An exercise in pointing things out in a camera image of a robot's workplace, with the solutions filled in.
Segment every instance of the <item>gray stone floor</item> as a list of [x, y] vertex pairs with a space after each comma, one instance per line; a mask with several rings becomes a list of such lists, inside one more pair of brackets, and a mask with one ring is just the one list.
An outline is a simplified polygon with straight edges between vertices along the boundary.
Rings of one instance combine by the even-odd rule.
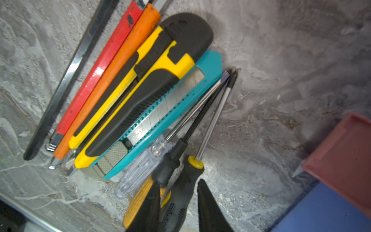
[[[123, 231], [129, 204], [113, 196], [112, 183], [49, 171], [45, 150], [22, 159], [97, 5], [0, 1], [1, 191], [63, 231]], [[128, 5], [117, 7], [69, 101]], [[210, 23], [211, 49], [223, 54], [224, 68], [242, 69], [202, 178], [235, 231], [267, 231], [314, 181], [290, 177], [301, 160], [347, 112], [371, 117], [370, 1], [173, 0], [164, 17], [185, 11]], [[188, 154], [206, 127], [193, 135]], [[197, 217], [194, 197], [183, 231], [197, 231]]]

